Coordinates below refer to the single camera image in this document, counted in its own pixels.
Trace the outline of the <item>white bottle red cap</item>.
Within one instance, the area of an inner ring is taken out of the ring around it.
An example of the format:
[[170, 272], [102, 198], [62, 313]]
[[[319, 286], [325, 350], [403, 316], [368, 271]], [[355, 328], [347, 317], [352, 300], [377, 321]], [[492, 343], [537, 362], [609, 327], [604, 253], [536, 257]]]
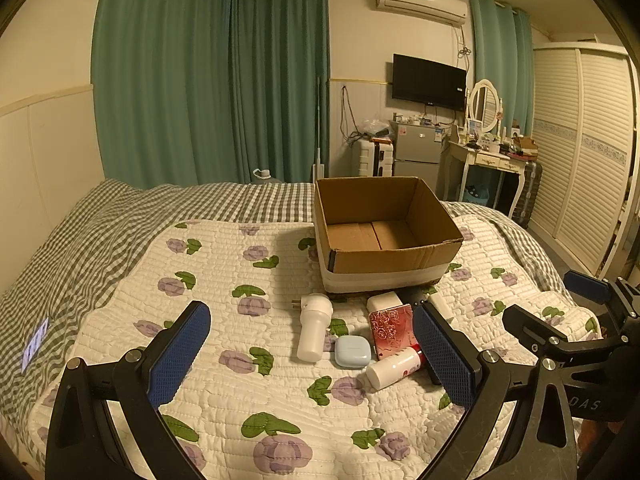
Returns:
[[426, 359], [420, 347], [411, 346], [370, 364], [366, 368], [366, 376], [371, 387], [378, 391], [417, 372], [425, 364]]

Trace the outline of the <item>red patterned box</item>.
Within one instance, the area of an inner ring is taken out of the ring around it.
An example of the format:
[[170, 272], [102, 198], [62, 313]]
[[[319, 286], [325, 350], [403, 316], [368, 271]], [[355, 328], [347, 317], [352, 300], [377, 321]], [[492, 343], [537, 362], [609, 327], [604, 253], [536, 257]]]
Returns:
[[413, 310], [408, 304], [374, 311], [369, 315], [369, 322], [379, 360], [416, 344]]

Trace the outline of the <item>white rectangular charger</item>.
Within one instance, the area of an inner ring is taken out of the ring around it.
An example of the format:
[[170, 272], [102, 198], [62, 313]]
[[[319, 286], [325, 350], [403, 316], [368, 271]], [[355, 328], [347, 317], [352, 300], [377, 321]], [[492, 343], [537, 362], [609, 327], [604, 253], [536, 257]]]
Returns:
[[373, 313], [400, 307], [403, 304], [396, 292], [384, 292], [384, 294], [378, 294], [368, 298], [367, 310], [369, 313]]

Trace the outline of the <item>light blue earbuds case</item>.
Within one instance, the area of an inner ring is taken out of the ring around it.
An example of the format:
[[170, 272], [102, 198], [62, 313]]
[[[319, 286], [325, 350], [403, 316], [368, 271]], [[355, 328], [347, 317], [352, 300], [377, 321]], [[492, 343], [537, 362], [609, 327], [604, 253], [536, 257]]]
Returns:
[[363, 336], [339, 336], [334, 344], [334, 360], [337, 366], [349, 370], [361, 370], [371, 361], [369, 341]]

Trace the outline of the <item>white cylindrical device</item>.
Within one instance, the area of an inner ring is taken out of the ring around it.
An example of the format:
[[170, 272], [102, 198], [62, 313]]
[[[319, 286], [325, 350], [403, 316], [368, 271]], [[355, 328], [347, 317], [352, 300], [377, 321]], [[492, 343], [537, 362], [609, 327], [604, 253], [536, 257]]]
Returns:
[[300, 319], [297, 359], [317, 363], [323, 356], [326, 331], [333, 316], [333, 304], [325, 294], [313, 292], [293, 300], [292, 305], [299, 310]]

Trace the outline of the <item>grey checkered bedsheet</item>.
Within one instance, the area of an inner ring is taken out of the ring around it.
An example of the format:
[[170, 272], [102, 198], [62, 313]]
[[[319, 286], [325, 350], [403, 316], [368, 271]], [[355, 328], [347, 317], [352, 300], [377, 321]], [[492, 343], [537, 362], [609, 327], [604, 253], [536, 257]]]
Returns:
[[2, 295], [3, 434], [42, 462], [66, 362], [114, 361], [200, 300], [212, 328], [162, 413], [210, 476], [253, 452], [257, 439], [241, 427], [258, 413], [289, 424], [314, 469], [371, 468], [364, 438], [375, 430], [408, 448], [402, 468], [434, 455], [463, 410], [425, 374], [374, 391], [332, 356], [294, 359], [293, 302], [322, 287], [313, 197], [306, 184], [98, 185]]

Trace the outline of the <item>dark suitcase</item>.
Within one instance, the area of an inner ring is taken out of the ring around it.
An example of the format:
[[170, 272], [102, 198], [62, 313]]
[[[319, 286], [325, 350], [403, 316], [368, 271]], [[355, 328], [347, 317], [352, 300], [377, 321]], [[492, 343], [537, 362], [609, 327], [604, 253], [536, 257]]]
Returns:
[[512, 214], [512, 220], [523, 229], [528, 228], [532, 218], [543, 172], [540, 162], [526, 162], [522, 190]]

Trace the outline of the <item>brown cardboard box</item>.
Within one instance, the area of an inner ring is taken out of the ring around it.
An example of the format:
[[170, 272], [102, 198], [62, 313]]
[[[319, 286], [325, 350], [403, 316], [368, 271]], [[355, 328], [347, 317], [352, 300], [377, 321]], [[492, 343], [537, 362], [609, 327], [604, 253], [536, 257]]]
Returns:
[[323, 286], [334, 294], [436, 283], [463, 242], [417, 177], [319, 180], [312, 220]]

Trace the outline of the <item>oval white mirror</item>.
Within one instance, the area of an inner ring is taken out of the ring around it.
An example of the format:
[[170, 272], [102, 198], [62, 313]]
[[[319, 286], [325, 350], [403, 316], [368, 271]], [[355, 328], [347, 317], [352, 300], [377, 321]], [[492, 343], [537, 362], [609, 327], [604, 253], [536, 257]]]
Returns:
[[490, 133], [501, 122], [502, 99], [489, 79], [481, 79], [466, 101], [466, 122], [472, 133]]

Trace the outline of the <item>white suitcase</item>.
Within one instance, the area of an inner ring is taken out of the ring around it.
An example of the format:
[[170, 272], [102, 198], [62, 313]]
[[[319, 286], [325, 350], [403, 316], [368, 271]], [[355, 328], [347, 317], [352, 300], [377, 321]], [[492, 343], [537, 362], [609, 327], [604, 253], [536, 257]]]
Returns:
[[388, 139], [360, 139], [352, 144], [352, 175], [355, 177], [391, 177], [394, 146]]

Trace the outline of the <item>green curtain right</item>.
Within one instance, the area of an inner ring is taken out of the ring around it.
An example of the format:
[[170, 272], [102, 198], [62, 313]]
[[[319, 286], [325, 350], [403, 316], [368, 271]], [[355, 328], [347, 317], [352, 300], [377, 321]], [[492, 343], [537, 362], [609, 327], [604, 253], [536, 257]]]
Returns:
[[495, 0], [469, 0], [473, 25], [474, 75], [488, 79], [503, 100], [502, 124], [521, 134], [533, 130], [534, 52], [530, 17]]

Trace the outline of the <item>green curtain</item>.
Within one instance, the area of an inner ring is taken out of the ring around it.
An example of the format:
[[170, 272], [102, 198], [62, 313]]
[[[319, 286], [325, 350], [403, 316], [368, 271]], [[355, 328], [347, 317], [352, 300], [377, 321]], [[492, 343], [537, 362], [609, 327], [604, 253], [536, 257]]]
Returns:
[[137, 188], [307, 182], [329, 155], [328, 0], [99, 0], [103, 169]]
[[530, 17], [495, 0], [469, 0], [473, 25], [474, 75], [488, 79], [503, 100], [502, 124], [521, 134], [533, 130], [534, 52]]

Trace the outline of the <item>clear water jug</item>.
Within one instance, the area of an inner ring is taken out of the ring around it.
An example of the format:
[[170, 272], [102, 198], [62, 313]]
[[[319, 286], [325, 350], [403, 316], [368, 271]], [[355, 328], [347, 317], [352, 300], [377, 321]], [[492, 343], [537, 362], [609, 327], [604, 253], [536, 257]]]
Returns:
[[280, 183], [280, 180], [273, 177], [269, 169], [256, 168], [252, 171], [253, 184]]

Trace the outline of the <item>white air conditioner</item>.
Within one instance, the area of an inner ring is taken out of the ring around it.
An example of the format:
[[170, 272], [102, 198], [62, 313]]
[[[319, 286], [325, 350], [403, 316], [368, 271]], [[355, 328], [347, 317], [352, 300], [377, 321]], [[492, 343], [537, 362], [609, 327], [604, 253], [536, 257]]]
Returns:
[[453, 25], [463, 25], [469, 15], [468, 5], [461, 0], [376, 0], [376, 6]]

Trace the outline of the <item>black wall television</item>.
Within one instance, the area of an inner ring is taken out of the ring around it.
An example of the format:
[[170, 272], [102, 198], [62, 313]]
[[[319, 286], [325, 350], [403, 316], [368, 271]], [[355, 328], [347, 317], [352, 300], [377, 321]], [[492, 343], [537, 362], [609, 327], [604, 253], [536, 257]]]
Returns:
[[392, 97], [463, 112], [466, 71], [447, 64], [395, 54]]

